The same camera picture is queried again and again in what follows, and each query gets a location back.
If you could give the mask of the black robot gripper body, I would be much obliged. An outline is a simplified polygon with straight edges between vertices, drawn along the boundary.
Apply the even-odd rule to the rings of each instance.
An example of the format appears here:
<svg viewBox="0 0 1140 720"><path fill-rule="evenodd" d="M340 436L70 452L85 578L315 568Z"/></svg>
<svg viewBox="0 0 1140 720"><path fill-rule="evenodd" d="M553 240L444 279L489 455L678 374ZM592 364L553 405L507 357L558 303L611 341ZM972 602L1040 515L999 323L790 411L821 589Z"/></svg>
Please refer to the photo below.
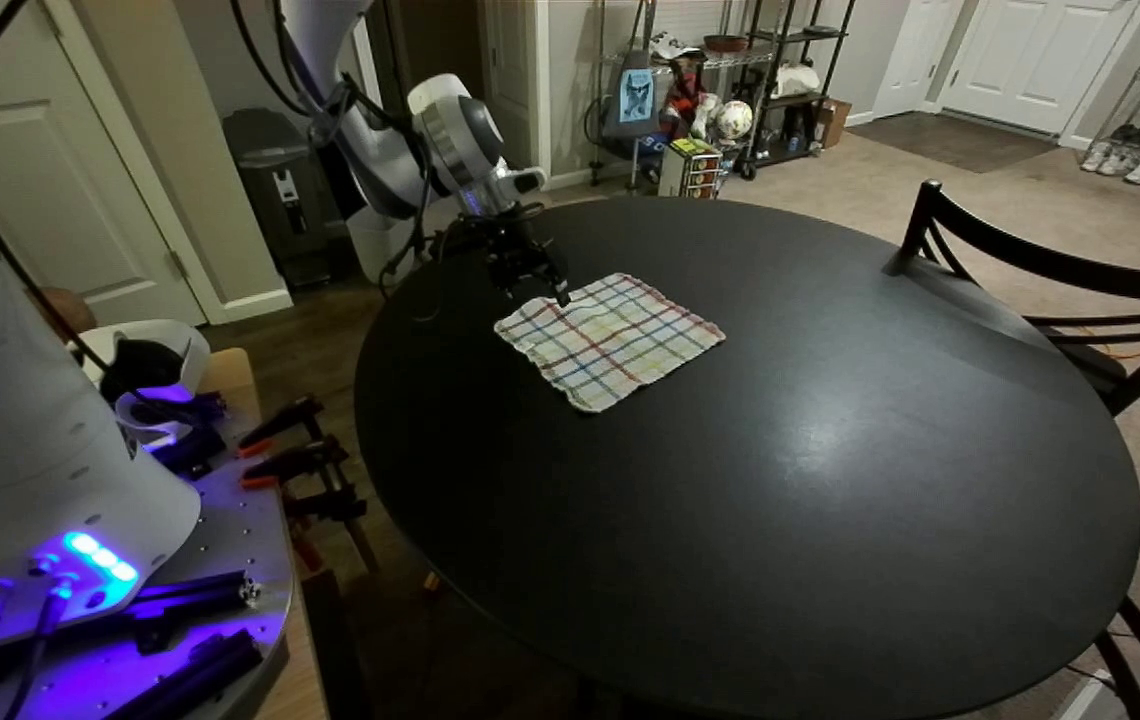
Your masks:
<svg viewBox="0 0 1140 720"><path fill-rule="evenodd" d="M546 240L535 240L518 218L497 218L477 227L491 284L511 302L569 302L569 278Z"/></svg>

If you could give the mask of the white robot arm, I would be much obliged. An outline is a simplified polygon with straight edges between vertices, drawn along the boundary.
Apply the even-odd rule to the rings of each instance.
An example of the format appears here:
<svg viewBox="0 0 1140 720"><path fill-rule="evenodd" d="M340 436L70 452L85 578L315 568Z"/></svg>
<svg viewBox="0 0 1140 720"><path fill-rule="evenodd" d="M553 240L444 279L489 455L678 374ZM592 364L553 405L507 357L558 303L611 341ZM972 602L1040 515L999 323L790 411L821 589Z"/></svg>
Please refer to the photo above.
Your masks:
<svg viewBox="0 0 1140 720"><path fill-rule="evenodd" d="M0 0L0 37L25 0ZM306 84L318 137L382 221L447 191L505 221L535 188L461 78L409 91L398 119L336 78L343 31L370 0L278 0L285 65ZM195 532L198 493L141 448L115 405L0 265L0 578L45 571L81 615L122 608Z"/></svg>

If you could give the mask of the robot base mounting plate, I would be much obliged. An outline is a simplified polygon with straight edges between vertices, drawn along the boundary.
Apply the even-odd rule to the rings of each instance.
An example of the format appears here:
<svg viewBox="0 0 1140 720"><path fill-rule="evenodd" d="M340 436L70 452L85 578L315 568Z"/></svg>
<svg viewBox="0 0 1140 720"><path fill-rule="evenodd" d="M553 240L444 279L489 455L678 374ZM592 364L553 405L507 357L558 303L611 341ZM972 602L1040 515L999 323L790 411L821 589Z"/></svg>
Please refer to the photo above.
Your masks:
<svg viewBox="0 0 1140 720"><path fill-rule="evenodd" d="M0 571L0 720L243 720L274 686L294 611L285 521L239 484L222 405L168 408L151 455L198 493L198 524L157 571L96 524Z"/></svg>

